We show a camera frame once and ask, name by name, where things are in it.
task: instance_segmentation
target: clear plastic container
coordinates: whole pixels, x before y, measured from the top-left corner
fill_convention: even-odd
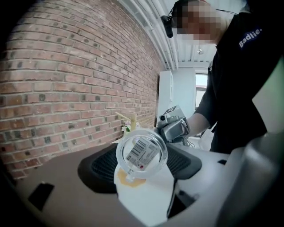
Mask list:
[[[130,156],[137,152],[140,154],[139,160],[144,161],[145,157],[149,156],[150,158],[145,161],[149,163],[144,166],[139,165],[138,156],[135,157],[134,163],[133,160],[131,162]],[[124,136],[118,143],[116,158],[120,167],[127,173],[126,179],[132,182],[135,178],[147,179],[161,170],[167,163],[168,151],[163,139],[157,133],[151,129],[138,128]]]

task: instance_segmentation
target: small plant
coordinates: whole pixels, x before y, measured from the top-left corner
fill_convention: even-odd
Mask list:
[[[131,122],[125,121],[124,124],[123,124],[123,127],[121,127],[121,130],[123,132],[130,132],[131,131]]]

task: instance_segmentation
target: yellow liquid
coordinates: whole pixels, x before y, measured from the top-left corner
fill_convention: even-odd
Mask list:
[[[146,179],[134,179],[133,182],[128,182],[126,180],[127,173],[124,172],[124,170],[122,170],[121,168],[119,168],[117,176],[121,184],[130,186],[132,188],[138,187],[139,185],[144,184],[146,182]]]

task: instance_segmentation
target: barcode label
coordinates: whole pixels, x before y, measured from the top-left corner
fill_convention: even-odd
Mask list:
[[[138,140],[135,146],[132,148],[131,152],[138,157],[147,146],[147,143],[145,141],[143,142],[142,139]]]
[[[126,159],[140,170],[145,170],[158,153],[159,148],[157,145],[139,138]]]

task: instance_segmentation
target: camera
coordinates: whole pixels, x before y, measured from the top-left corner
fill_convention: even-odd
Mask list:
[[[165,142],[173,142],[189,133],[189,126],[181,108],[174,106],[159,117],[157,133]]]

